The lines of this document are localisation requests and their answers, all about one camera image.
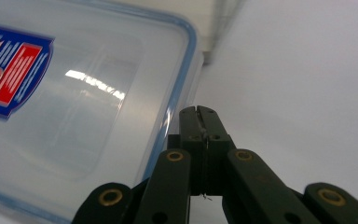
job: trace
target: blue label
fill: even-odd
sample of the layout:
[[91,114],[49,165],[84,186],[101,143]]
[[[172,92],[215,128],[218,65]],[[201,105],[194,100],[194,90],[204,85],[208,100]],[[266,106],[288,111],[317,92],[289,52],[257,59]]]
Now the blue label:
[[0,26],[0,117],[31,96],[48,69],[53,38]]

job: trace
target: label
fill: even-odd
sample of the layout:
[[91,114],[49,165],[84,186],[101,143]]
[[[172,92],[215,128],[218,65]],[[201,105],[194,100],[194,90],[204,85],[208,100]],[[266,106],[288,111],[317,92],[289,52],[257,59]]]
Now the label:
[[32,95],[48,69],[53,38],[0,26],[0,117]]

